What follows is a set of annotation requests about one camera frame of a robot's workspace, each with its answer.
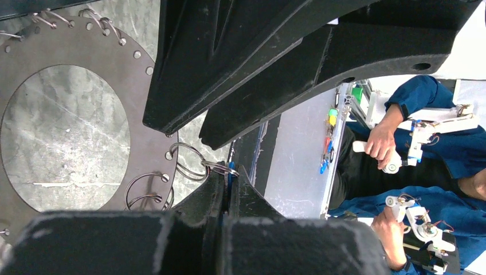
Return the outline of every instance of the marble wall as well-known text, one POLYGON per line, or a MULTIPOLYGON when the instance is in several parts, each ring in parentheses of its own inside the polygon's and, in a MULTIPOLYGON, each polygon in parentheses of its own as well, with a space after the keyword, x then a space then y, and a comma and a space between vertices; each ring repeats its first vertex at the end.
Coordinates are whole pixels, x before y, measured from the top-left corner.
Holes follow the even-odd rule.
MULTIPOLYGON (((113 20, 155 59, 159 2, 103 0, 90 7, 113 20)), ((57 12, 77 15, 86 7, 57 12)), ((28 24, 27 17, 2 21, 0 30, 15 33, 28 24)), ((179 139, 208 160, 224 160, 227 147, 213 151, 199 141, 204 117, 181 129, 179 139)), ((113 90, 94 73, 66 65, 45 69, 22 84, 9 102, 0 140, 12 184, 25 201, 41 211, 98 209, 117 189, 130 151, 130 129, 113 90)), ((182 164, 203 171, 197 156, 180 152, 182 164)), ((198 186, 176 174, 175 202, 198 186)))

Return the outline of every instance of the metal plate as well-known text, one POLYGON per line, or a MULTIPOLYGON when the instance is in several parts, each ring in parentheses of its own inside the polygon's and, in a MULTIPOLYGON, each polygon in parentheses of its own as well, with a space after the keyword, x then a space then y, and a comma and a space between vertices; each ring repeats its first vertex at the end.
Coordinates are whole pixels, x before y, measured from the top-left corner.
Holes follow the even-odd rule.
MULTIPOLYGON (((134 177, 148 172, 167 174, 169 181, 165 183, 157 177, 143 178, 135 183, 128 199, 149 193, 157 193, 162 198, 167 198, 172 187, 177 158, 166 160, 164 155, 169 146, 177 142, 178 136, 168 138, 142 124, 154 61, 139 44, 123 32, 120 34, 126 39, 126 44, 121 46, 113 31, 104 36, 92 19, 66 19, 74 21, 75 26, 68 27, 60 20, 57 20, 56 29, 51 29, 42 22, 32 24, 20 32, 25 36, 23 42, 12 38, 0 46, 2 121, 10 98, 30 76, 56 65, 74 65, 91 70, 104 79, 120 99, 128 118, 131 139, 125 176, 113 197, 100 210, 124 209, 127 185, 134 177), (92 25, 90 30, 87 29, 88 24, 92 25), (134 57, 136 51, 140 51, 139 58, 134 57)), ((10 235, 3 235, 3 238, 12 243, 19 231, 38 212, 13 189, 3 167, 3 160, 0 160, 0 164, 0 230, 10 230, 10 235)), ((145 210, 160 210, 163 207, 163 203, 152 200, 143 202, 143 205, 145 210)), ((139 206, 140 203, 137 203, 133 209, 139 206)))

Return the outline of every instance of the black shirt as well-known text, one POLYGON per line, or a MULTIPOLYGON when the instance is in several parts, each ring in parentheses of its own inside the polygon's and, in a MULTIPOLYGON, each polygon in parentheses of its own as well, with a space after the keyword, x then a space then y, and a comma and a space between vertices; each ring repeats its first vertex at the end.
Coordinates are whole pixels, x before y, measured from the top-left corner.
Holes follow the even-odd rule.
MULTIPOLYGON (((355 135, 356 140, 366 141, 366 138, 355 135)), ((352 187, 346 199, 367 197, 381 194, 393 189, 403 189, 407 186, 432 187, 438 186, 445 191, 452 191, 459 197, 467 197, 460 189, 458 180, 453 179, 442 160, 423 158, 416 166, 400 167, 396 174, 387 174, 378 169, 378 161, 365 153, 354 153, 352 156, 357 167, 357 177, 352 177, 352 187)))

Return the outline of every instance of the black metal frame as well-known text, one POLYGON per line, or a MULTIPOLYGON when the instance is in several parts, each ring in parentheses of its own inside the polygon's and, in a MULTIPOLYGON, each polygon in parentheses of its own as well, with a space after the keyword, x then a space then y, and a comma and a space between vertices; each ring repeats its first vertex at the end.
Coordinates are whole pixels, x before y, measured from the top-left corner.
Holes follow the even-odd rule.
POLYGON ((163 2, 163 54, 143 122, 170 134, 209 109, 199 136, 213 149, 340 83, 435 72, 479 5, 287 0, 270 7, 265 1, 205 0, 176 7, 163 2), (326 25, 338 17, 337 26, 326 25))

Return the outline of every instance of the blue jacket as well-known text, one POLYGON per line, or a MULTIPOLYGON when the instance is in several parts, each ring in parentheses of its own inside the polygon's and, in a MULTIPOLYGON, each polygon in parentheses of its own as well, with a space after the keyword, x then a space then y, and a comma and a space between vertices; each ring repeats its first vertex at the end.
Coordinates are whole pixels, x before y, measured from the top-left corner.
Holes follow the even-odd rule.
MULTIPOLYGON (((386 103, 398 104, 403 117, 423 108, 452 108, 452 92, 431 76, 415 76, 402 84, 386 103)), ((355 132, 369 136, 370 130, 358 123, 347 123, 355 132)), ((398 152, 408 152, 410 131, 397 129, 395 143, 398 152)), ((486 132, 482 127, 476 129, 437 134, 439 141, 431 146, 422 146, 423 157, 442 159, 451 176, 455 179, 476 175, 486 168, 486 132)))
MULTIPOLYGON (((453 192, 444 191, 439 187, 409 186, 373 197, 355 198, 344 201, 338 209, 329 211, 329 214, 338 216, 349 210, 359 217, 374 217, 385 208, 387 196, 399 196, 403 193, 413 196, 421 206, 430 210, 429 216, 432 221, 445 221, 454 228, 452 234, 456 237, 461 270, 486 249, 486 202, 472 198, 461 199, 453 192)), ((438 227, 447 229, 443 223, 438 227)), ((408 270, 403 269, 392 274, 432 274, 424 271, 421 266, 408 266, 408 270)))

